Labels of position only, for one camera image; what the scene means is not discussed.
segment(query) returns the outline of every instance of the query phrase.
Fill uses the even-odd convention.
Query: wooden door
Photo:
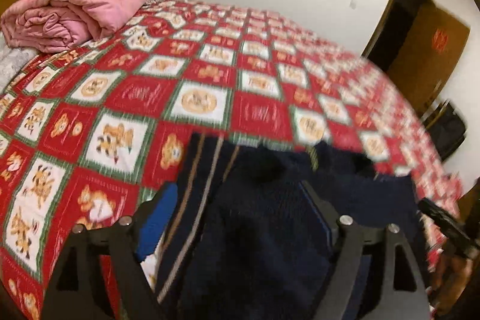
[[[387,75],[423,114],[452,74],[470,28],[432,4],[420,7]]]

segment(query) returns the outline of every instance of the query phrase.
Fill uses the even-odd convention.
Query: door frame
[[[387,5],[385,6],[385,10],[383,11],[382,16],[380,17],[380,20],[378,21],[378,25],[373,31],[370,40],[368,41],[367,46],[362,52],[363,57],[368,57],[370,54],[371,50],[374,48],[375,44],[377,43],[378,39],[380,38],[380,34],[382,33],[385,23],[388,19],[388,16],[390,15],[390,11],[392,10],[394,0],[388,0]]]

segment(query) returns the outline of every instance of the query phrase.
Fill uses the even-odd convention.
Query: black bag
[[[465,122],[448,100],[427,119],[425,127],[442,162],[460,147],[466,137]]]

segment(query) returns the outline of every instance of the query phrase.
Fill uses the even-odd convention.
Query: checkered bedspread
[[[3,283],[33,320],[70,228],[132,214],[176,178],[193,130],[272,148],[324,139],[364,151],[381,172],[411,170],[418,196],[453,213],[460,192],[379,69],[252,9],[144,7],[112,37],[34,58],[1,98],[0,120]],[[441,236],[428,220],[426,228],[434,263]]]

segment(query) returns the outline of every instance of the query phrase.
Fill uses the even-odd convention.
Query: dark blue cloth
[[[426,242],[417,216],[410,177],[377,176],[365,156],[320,143],[310,153],[237,148],[215,138],[194,135],[179,176],[181,200],[196,167],[191,195],[160,264],[157,293],[161,307],[180,319],[309,319],[333,269],[328,232],[296,184],[308,180],[339,214],[358,223],[385,227],[397,223],[426,272]],[[214,151],[219,151],[213,168]],[[226,168],[230,174],[223,183]],[[198,207],[212,174],[207,207],[198,233],[191,234]],[[187,236],[188,253],[179,259]],[[172,265],[178,269],[171,278]],[[353,319],[362,301],[370,258],[362,259]]]

